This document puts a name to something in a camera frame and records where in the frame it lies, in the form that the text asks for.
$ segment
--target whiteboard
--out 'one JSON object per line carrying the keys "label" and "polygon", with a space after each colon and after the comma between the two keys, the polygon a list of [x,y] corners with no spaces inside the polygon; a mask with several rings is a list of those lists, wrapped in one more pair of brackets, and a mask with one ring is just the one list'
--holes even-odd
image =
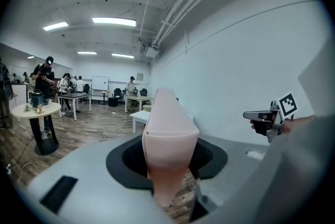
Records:
{"label": "whiteboard", "polygon": [[92,89],[108,90],[109,77],[92,76]]}

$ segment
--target black t-shirt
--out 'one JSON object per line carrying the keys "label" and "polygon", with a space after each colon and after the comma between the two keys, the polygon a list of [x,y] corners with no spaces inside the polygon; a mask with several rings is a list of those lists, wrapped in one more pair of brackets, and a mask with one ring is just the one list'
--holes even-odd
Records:
{"label": "black t-shirt", "polygon": [[[48,79],[54,81],[54,72],[53,68],[45,68],[44,64],[38,64],[33,71],[34,75],[37,75],[37,72],[40,71],[40,75],[45,75]],[[50,98],[50,84],[42,80],[41,77],[36,79],[35,90],[39,90],[43,93],[45,98]]]}

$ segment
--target black cap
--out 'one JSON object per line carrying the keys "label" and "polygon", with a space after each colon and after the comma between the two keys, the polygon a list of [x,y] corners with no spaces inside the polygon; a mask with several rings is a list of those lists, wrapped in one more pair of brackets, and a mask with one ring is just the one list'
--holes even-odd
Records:
{"label": "black cap", "polygon": [[46,64],[51,65],[53,63],[53,57],[47,57]]}

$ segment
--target black trash can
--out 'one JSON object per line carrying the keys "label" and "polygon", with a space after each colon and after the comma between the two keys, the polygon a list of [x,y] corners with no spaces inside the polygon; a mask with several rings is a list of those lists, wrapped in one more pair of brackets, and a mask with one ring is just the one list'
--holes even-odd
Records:
{"label": "black trash can", "polygon": [[110,107],[116,107],[117,106],[117,101],[118,101],[117,97],[109,97],[108,98],[108,105]]}

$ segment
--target fluorescent ceiling light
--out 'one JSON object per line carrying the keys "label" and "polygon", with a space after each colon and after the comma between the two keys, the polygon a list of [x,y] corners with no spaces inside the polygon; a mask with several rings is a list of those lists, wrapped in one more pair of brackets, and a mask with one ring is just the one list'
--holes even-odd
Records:
{"label": "fluorescent ceiling light", "polygon": [[107,24],[120,24],[136,27],[136,20],[123,19],[123,18],[113,18],[113,17],[93,17],[94,23],[107,23]]}
{"label": "fluorescent ceiling light", "polygon": [[96,52],[77,52],[78,54],[96,54]]}
{"label": "fluorescent ceiling light", "polygon": [[67,26],[68,26],[68,23],[66,23],[66,22],[60,22],[60,23],[57,23],[57,24],[46,26],[43,29],[44,30],[51,30],[51,29],[57,29],[57,28],[67,27]]}
{"label": "fluorescent ceiling light", "polygon": [[123,57],[123,58],[130,58],[133,59],[134,57],[132,55],[126,55],[126,54],[111,54],[114,57]]}

